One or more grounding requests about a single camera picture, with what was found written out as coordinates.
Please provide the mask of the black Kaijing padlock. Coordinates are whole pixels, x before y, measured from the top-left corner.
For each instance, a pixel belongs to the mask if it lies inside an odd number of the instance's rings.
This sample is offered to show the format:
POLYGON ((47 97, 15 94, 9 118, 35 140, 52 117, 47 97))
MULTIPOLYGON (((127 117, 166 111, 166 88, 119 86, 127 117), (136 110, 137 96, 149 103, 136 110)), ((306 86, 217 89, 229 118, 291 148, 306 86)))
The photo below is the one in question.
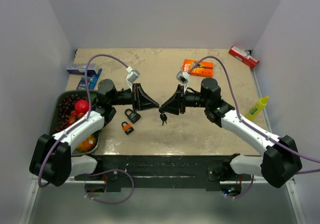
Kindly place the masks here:
POLYGON ((141 119, 141 115, 132 109, 126 109, 124 114, 132 124, 135 124, 141 119))

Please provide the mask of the black key bunch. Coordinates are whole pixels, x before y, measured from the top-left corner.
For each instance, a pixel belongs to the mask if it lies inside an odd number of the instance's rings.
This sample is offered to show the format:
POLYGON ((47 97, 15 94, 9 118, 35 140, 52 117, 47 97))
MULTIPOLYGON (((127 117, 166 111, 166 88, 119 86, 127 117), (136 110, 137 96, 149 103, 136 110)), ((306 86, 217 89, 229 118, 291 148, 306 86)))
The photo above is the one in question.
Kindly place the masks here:
POLYGON ((167 119, 168 118, 167 118, 165 112, 162 109, 159 109, 159 112, 160 112, 159 117, 160 117, 160 119, 162 121, 162 126, 164 126, 164 124, 167 124, 167 119))

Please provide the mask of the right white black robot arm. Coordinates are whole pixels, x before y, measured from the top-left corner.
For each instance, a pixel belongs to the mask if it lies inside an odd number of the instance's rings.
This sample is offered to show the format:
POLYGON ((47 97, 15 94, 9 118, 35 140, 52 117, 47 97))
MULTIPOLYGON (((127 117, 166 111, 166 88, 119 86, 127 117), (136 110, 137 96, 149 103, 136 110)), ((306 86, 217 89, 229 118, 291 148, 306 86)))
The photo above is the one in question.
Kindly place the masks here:
POLYGON ((179 115, 187 107, 204 109, 207 119, 228 130, 253 147, 260 156, 235 155, 223 167, 223 175, 235 180, 240 174, 263 177, 271 186, 279 188, 302 169, 293 138, 279 137, 248 121, 221 97, 221 88, 215 79, 205 78, 200 91, 189 92, 178 85, 176 92, 160 106, 161 116, 179 115))

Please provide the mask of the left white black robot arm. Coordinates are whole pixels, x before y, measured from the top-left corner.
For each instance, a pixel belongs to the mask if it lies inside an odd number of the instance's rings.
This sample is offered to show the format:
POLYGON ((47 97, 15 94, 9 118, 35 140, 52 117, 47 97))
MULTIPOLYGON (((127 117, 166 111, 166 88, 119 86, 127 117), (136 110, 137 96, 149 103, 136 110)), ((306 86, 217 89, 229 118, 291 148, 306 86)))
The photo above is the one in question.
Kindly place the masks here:
POLYGON ((37 140, 29 170, 38 176, 39 187, 46 187, 47 184, 60 186, 70 176, 87 175, 92 180, 100 179, 104 168, 94 157, 73 157, 72 152, 87 137, 112 121, 117 105, 131 105, 136 111, 159 107, 140 84, 118 91, 112 80, 104 79, 100 81, 95 94, 96 101, 89 105, 84 117, 61 132, 52 136, 44 134, 37 140))

